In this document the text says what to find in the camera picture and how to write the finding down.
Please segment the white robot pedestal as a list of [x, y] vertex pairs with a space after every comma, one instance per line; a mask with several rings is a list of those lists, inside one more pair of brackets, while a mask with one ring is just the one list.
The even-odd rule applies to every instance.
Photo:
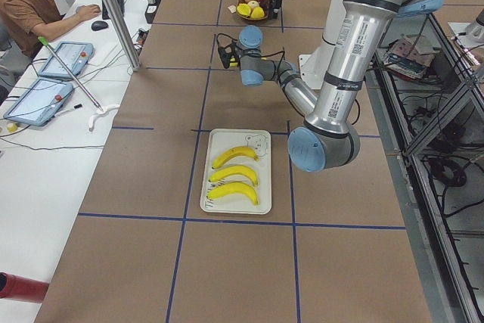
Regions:
[[345, 16], [343, 0], [331, 0], [321, 44], [311, 54], [299, 56], [302, 80], [313, 90], [322, 86]]

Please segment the yellow pear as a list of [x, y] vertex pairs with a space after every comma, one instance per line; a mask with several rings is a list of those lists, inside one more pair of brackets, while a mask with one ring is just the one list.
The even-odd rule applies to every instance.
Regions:
[[254, 20], [264, 19], [265, 18], [264, 9], [261, 7], [255, 7], [250, 14], [250, 18]]

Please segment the woven brown basket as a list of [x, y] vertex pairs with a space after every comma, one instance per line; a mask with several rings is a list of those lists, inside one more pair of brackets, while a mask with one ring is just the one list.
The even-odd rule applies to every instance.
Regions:
[[[239, 3], [245, 3], [245, 2], [244, 2], [244, 0], [238, 0], [237, 5], [238, 5]], [[260, 6], [259, 6], [259, 3], [258, 3], [256, 0], [255, 0], [255, 1], [252, 1], [252, 2], [249, 2], [249, 3], [247, 3], [247, 4], [248, 4], [248, 5], [249, 5], [249, 6], [252, 8], [252, 10], [253, 10], [255, 7], [260, 7]], [[265, 19], [267, 19], [267, 18], [268, 18], [268, 9], [269, 9], [269, 4], [268, 4], [268, 8], [264, 9], [264, 12], [265, 12], [265, 18], [264, 18], [264, 19], [261, 19], [261, 20], [265, 20]], [[239, 16], [239, 17], [240, 17], [240, 18], [242, 18], [242, 19], [245, 19], [245, 20], [254, 20], [254, 19], [251, 19], [251, 18], [244, 18], [244, 17], [241, 17], [241, 16]]]

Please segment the person in brown shirt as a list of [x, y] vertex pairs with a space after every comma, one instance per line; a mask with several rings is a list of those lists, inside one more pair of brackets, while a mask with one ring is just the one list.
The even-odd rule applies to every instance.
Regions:
[[61, 16], [54, 0], [1, 0], [1, 20], [22, 53], [34, 58], [42, 44], [68, 33], [101, 14], [99, 5], [83, 5], [71, 17]]

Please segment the black computer mouse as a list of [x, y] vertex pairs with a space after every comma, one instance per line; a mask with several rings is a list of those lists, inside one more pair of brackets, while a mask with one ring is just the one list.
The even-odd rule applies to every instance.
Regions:
[[94, 32], [105, 30], [109, 27], [109, 24], [103, 20], [96, 20], [91, 24], [91, 29]]

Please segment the blue teach pendant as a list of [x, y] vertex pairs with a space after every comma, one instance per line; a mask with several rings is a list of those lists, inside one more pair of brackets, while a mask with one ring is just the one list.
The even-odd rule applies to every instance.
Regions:
[[[85, 42], [61, 42], [56, 46], [55, 53], [69, 67], [70, 71], [78, 76], [94, 54], [94, 46], [92, 43]], [[54, 79], [71, 79], [65, 68], [52, 55], [42, 66], [38, 75]]]
[[73, 91], [71, 82], [39, 77], [3, 117], [16, 123], [43, 126], [54, 117]]

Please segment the far blue teach pendant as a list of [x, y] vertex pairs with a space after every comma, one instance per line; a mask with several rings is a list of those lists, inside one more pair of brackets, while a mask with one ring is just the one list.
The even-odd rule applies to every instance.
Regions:
[[[94, 54], [94, 46], [92, 43], [85, 42], [61, 42], [56, 46], [55, 53], [69, 67], [70, 71], [78, 76]], [[42, 66], [38, 75], [54, 79], [71, 79], [65, 68], [52, 55]]]

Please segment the white curved plastic part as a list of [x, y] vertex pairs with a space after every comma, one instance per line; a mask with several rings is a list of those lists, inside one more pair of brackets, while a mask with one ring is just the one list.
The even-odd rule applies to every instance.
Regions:
[[106, 105], [106, 106], [101, 106], [100, 108], [98, 108], [96, 110], [96, 112], [90, 116], [90, 118], [88, 119], [88, 130], [90, 132], [92, 132], [95, 128], [95, 121], [108, 114], [109, 112], [111, 112], [112, 110], [117, 110], [119, 109], [120, 105], [119, 104], [109, 104], [109, 105]]

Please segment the aluminium frame post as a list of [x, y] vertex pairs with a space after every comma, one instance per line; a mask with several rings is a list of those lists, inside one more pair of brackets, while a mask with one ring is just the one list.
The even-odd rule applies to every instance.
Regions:
[[112, 21], [119, 43], [124, 50], [126, 57], [128, 58], [129, 65], [132, 68], [132, 71], [136, 72], [139, 70], [141, 62], [132, 43], [132, 37], [129, 35], [129, 31], [120, 10], [120, 6], [118, 5], [116, 0], [102, 1], [106, 5], [106, 8], [110, 15], [110, 20]]

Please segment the near blue teach pendant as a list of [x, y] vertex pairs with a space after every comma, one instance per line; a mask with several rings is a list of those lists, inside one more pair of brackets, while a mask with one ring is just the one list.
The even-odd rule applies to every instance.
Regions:
[[73, 91], [71, 82], [39, 77], [3, 117], [16, 123], [43, 126], [54, 117]]

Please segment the red fire extinguisher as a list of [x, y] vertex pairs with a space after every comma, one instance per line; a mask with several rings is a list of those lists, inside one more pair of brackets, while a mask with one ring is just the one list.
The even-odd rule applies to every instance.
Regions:
[[1, 273], [1, 298], [28, 303], [42, 303], [49, 288], [49, 283]]

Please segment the yellow starfruit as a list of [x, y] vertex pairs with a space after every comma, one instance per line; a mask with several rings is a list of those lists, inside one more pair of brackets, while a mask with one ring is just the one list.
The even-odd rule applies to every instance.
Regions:
[[252, 8], [247, 3], [239, 3], [236, 7], [236, 12], [241, 17], [250, 18]]

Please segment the white rectangular tray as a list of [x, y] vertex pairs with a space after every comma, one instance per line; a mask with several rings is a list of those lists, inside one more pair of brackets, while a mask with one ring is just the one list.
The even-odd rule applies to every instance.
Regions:
[[[227, 149], [237, 146], [249, 146], [255, 150], [259, 159], [235, 157], [224, 166], [244, 165], [252, 168], [259, 177], [259, 184], [253, 186], [242, 175], [227, 177], [218, 182], [210, 182], [209, 177], [217, 170], [211, 167], [214, 159]], [[242, 194], [210, 200], [207, 193], [213, 188], [229, 182], [244, 182], [256, 189], [259, 204], [253, 205]], [[214, 129], [209, 133], [206, 156], [203, 163], [203, 179], [200, 192], [200, 208], [206, 213], [233, 213], [265, 215], [272, 208], [271, 190], [271, 136], [265, 130], [249, 129]]]

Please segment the yellow banana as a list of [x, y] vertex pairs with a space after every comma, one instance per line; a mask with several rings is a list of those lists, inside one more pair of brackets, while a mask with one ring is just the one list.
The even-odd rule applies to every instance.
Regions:
[[227, 197], [231, 194], [242, 194], [249, 198], [253, 205], [259, 204], [259, 198], [256, 189], [244, 182], [229, 182], [227, 184], [219, 185], [207, 193], [207, 198], [215, 200], [222, 197]]
[[229, 62], [229, 67], [238, 67], [238, 66], [239, 66], [238, 61], [234, 57], [232, 57]]
[[259, 184], [259, 177], [257, 173], [252, 168], [244, 165], [226, 166], [224, 168], [217, 169], [209, 177], [209, 181], [218, 182], [234, 175], [242, 175], [246, 179], [249, 179], [253, 186], [257, 186]]
[[224, 166], [229, 160], [234, 159], [235, 157], [249, 157], [253, 160], [257, 161], [259, 159], [255, 150], [249, 146], [237, 146], [234, 148], [227, 149], [220, 155], [218, 155], [211, 167], [213, 169], [219, 169]]

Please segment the metal rod green tip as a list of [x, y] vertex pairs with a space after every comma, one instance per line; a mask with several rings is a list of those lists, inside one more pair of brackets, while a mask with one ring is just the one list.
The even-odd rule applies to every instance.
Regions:
[[71, 69], [62, 61], [62, 59], [56, 54], [55, 50], [49, 45], [48, 40], [43, 36], [39, 36], [38, 40], [51, 52], [52, 56], [59, 62], [59, 64], [66, 70], [67, 74], [76, 82], [86, 96], [92, 101], [97, 109], [103, 111], [101, 104], [94, 98], [94, 96], [88, 91], [88, 89], [78, 80], [76, 75]]

